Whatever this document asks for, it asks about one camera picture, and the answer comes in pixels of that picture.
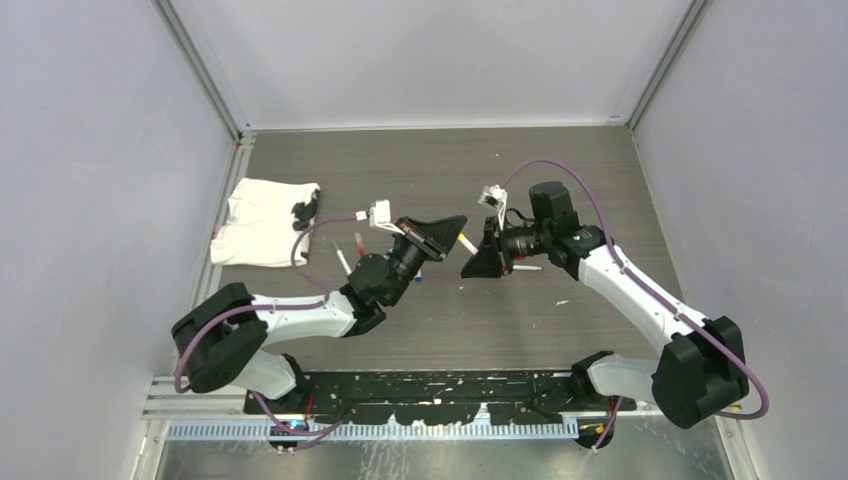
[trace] white wall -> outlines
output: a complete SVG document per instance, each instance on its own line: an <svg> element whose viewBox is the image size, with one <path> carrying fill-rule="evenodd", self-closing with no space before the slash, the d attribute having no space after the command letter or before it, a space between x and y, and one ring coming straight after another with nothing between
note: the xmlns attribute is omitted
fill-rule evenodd
<svg viewBox="0 0 848 480"><path fill-rule="evenodd" d="M123 479L232 151L147 0L0 3L0 477Z"/></svg>
<svg viewBox="0 0 848 480"><path fill-rule="evenodd" d="M689 0L176 3L232 109L300 129L623 124Z"/></svg>
<svg viewBox="0 0 848 480"><path fill-rule="evenodd" d="M846 24L840 0L713 2L637 131L688 300L740 324L772 396L745 424L769 479L848 467Z"/></svg>

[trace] white cloth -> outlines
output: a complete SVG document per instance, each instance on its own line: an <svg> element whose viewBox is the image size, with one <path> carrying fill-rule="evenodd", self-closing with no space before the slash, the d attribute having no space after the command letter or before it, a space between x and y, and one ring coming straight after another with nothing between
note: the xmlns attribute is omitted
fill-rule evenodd
<svg viewBox="0 0 848 480"><path fill-rule="evenodd" d="M216 265L256 265L290 267L291 250L301 232L292 224L297 220L292 208L308 205L317 183L289 185L243 178L229 198L226 224L212 240L211 257ZM309 252L309 236L298 245L295 261L306 264L302 253Z"/></svg>

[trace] dark wood-grain surface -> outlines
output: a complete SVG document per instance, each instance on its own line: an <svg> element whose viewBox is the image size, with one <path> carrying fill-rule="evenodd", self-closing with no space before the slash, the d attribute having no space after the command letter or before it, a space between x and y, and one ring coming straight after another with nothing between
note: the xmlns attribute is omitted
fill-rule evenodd
<svg viewBox="0 0 848 480"><path fill-rule="evenodd" d="M285 183L317 182L322 218L391 200L392 215L435 220L464 214L475 244L489 214L477 204L484 185L501 183L520 162L556 158L572 166L599 198L612 235L631 260L672 294L679 287L642 170L623 127L274 132L258 135L247 176ZM580 187L547 165L526 169L509 186L510 206L529 214L527 189L562 180L583 223L596 223ZM345 275L332 247L358 257L354 232L371 252L391 245L388 233L364 223L328 225L313 237L304 267L334 288ZM653 357L642 335L599 294L574 282L544 258L526 263L542 272L499 280L461 280L469 254L457 244L444 263L426 263L424 280L367 335L310 338L272 349L293 354L305 369L560 368L602 349ZM231 266L221 285L298 296L319 290L290 268Z"/></svg>

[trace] black mounting plate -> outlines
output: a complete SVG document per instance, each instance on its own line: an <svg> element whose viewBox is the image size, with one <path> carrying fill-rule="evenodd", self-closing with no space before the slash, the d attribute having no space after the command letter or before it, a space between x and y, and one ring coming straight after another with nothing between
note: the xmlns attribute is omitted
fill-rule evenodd
<svg viewBox="0 0 848 480"><path fill-rule="evenodd" d="M324 424L341 419L382 425L394 414L401 425L468 423L485 404L493 425L559 423L561 412L606 411L609 399L577 400L563 370L350 371L304 372L309 380L304 401L292 407L269 402L278 415L311 412ZM621 411L635 410L625 399ZM244 412L261 415L250 396Z"/></svg>

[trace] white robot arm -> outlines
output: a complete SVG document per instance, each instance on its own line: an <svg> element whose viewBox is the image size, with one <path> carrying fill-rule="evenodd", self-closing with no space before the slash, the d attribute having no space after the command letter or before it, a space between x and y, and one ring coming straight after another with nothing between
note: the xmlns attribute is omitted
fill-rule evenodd
<svg viewBox="0 0 848 480"><path fill-rule="evenodd" d="M402 217L391 222L389 202L375 202L366 215L371 227L388 230L394 245L388 255L361 257L339 290L315 297L271 298L251 295L234 283L198 305L171 329L181 355L177 377L183 391L207 393L225 385L258 392L278 404L298 405L308 382L289 355L264 347L298 338L362 335L385 320L381 307L397 304L425 261L450 253L467 218L435 222Z"/></svg>
<svg viewBox="0 0 848 480"><path fill-rule="evenodd" d="M534 218L516 211L522 223L510 225L506 192L497 186L484 189L480 203L498 214L486 219L483 241L462 277L500 278L512 272L515 259L547 254L554 265L615 305L659 356L630 359L603 351L581 360L572 366L578 395L643 400L657 405L675 425L689 428L748 394L748 378L680 318L692 319L744 361L742 336L733 321L710 320L683 304L630 263L618 246L610 248L598 227L580 225L560 182L533 186L530 202Z"/></svg>

